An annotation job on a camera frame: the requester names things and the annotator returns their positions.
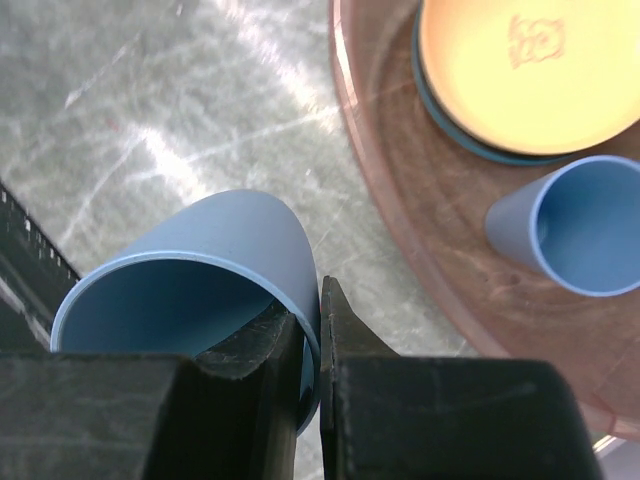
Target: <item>yellow bowl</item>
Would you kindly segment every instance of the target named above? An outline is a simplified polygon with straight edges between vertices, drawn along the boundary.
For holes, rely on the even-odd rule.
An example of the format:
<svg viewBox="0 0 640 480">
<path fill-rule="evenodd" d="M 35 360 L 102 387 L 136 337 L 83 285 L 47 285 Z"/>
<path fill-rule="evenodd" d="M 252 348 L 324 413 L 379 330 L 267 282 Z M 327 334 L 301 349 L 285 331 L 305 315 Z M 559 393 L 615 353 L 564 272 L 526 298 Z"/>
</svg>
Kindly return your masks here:
<svg viewBox="0 0 640 480">
<path fill-rule="evenodd" d="M 581 150 L 640 118 L 640 0 L 424 0 L 420 49 L 451 118 L 503 149 Z"/>
</svg>

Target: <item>round tray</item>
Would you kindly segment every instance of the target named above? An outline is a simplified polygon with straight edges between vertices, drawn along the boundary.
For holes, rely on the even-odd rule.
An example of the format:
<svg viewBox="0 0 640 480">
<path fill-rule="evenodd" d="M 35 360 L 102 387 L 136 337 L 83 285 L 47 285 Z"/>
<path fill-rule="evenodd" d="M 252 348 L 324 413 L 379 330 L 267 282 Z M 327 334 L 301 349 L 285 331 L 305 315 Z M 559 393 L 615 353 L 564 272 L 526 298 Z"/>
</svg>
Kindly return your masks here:
<svg viewBox="0 0 640 480">
<path fill-rule="evenodd" d="M 640 290 L 578 296 L 491 249 L 483 233 L 489 206 L 563 163 L 493 163 L 439 129 L 411 69 L 418 7 L 418 0 L 331 5 L 338 96 L 384 221 L 425 290 L 478 351 L 550 361 L 592 428 L 640 440 Z M 640 123 L 579 156 L 596 153 L 638 158 Z"/>
</svg>

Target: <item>gray marble surface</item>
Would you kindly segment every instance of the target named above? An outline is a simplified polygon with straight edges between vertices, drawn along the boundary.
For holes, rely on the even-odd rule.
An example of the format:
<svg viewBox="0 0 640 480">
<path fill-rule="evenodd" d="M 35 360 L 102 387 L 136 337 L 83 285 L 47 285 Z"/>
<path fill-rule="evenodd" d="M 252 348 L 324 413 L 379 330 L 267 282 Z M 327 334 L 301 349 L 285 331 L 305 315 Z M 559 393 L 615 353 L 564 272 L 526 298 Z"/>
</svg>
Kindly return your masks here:
<svg viewBox="0 0 640 480">
<path fill-rule="evenodd" d="M 83 273 L 230 188 L 281 197 L 318 275 L 404 354 L 471 350 L 382 224 L 319 0 L 0 0 L 0 177 Z M 318 417 L 296 478 L 322 478 Z"/>
</svg>

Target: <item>brown tray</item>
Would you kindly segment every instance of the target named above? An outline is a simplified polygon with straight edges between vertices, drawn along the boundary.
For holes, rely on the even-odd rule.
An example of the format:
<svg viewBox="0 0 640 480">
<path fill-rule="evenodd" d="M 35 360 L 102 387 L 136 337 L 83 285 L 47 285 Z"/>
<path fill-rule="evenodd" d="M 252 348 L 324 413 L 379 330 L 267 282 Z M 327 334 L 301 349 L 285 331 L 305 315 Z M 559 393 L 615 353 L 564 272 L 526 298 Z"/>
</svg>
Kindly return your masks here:
<svg viewBox="0 0 640 480">
<path fill-rule="evenodd" d="M 425 290 L 476 349 L 552 362 L 593 429 L 640 440 L 640 290 L 581 297 L 490 248 L 482 228 L 489 206 L 560 165 L 492 163 L 435 125 L 411 71 L 418 3 L 331 4 L 338 96 L 384 221 Z M 594 153 L 638 158 L 640 123 L 576 158 Z"/>
</svg>

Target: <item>cup rim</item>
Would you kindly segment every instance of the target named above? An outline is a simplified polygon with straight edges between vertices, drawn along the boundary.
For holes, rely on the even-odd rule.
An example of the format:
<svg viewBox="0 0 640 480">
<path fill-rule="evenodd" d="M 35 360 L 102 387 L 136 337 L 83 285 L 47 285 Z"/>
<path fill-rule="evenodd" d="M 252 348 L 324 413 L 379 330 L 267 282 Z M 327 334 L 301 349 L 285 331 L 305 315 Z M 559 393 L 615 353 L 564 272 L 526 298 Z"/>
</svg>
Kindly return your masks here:
<svg viewBox="0 0 640 480">
<path fill-rule="evenodd" d="M 631 292 L 636 288 L 640 287 L 640 278 L 636 280 L 634 283 L 627 285 L 624 288 L 619 288 L 617 290 L 588 290 L 585 288 L 577 287 L 566 280 L 564 280 L 560 275 L 558 275 L 553 268 L 549 265 L 545 255 L 542 253 L 542 248 L 540 248 L 540 242 L 538 241 L 538 215 L 540 214 L 540 207 L 542 206 L 542 202 L 546 197 L 547 193 L 551 189 L 551 187 L 562 177 L 565 173 L 574 170 L 575 168 L 579 168 L 583 165 L 588 165 L 592 163 L 616 163 L 618 165 L 624 166 L 636 172 L 636 174 L 640 175 L 640 163 L 635 160 L 632 160 L 627 157 L 621 157 L 618 155 L 592 155 L 589 157 L 582 158 L 580 160 L 576 160 L 571 162 L 562 168 L 559 168 L 555 172 L 550 173 L 546 177 L 546 182 L 544 182 L 543 187 L 537 193 L 536 198 L 533 202 L 533 208 L 531 209 L 531 213 L 529 215 L 529 242 L 533 247 L 534 254 L 539 261 L 539 265 L 544 271 L 546 275 L 548 275 L 554 282 L 562 285 L 567 290 L 571 290 L 572 292 L 578 293 L 580 295 L 586 295 L 589 297 L 613 297 L 616 295 L 622 295 L 624 293 Z"/>
<path fill-rule="evenodd" d="M 304 421 L 302 421 L 298 426 L 298 434 L 300 434 L 311 422 L 311 419 L 316 412 L 317 406 L 320 403 L 320 343 L 319 339 L 316 338 L 313 325 L 310 319 L 307 318 L 307 316 L 304 314 L 304 312 L 302 312 L 293 301 L 290 301 L 289 298 L 284 294 L 284 292 L 282 292 L 282 290 L 280 290 L 267 278 L 242 265 L 230 262 L 224 257 L 220 257 L 218 255 L 204 255 L 201 253 L 195 253 L 185 250 L 151 250 L 148 252 L 125 255 L 101 265 L 100 267 L 89 273 L 87 276 L 81 278 L 80 281 L 78 281 L 78 283 L 76 283 L 76 285 L 74 285 L 74 287 L 69 291 L 69 293 L 60 304 L 60 307 L 58 308 L 58 311 L 56 312 L 53 319 L 51 340 L 49 342 L 50 350 L 52 352 L 60 351 L 62 333 L 64 332 L 64 324 L 66 323 L 65 317 L 67 316 L 71 308 L 73 308 L 74 304 L 83 292 L 85 292 L 89 287 L 94 285 L 96 282 L 98 282 L 108 274 L 126 267 L 130 267 L 132 265 L 155 260 L 193 261 L 204 263 L 212 267 L 223 268 L 227 271 L 235 273 L 236 275 L 240 275 L 262 287 L 264 290 L 273 295 L 274 298 L 280 301 L 280 303 L 282 303 L 285 308 L 287 308 L 287 310 L 289 310 L 296 316 L 298 324 L 305 334 L 303 362 L 305 356 L 304 354 L 309 351 L 313 364 L 313 379 L 311 383 L 312 402 L 310 403 L 309 411 L 306 413 Z"/>
</svg>

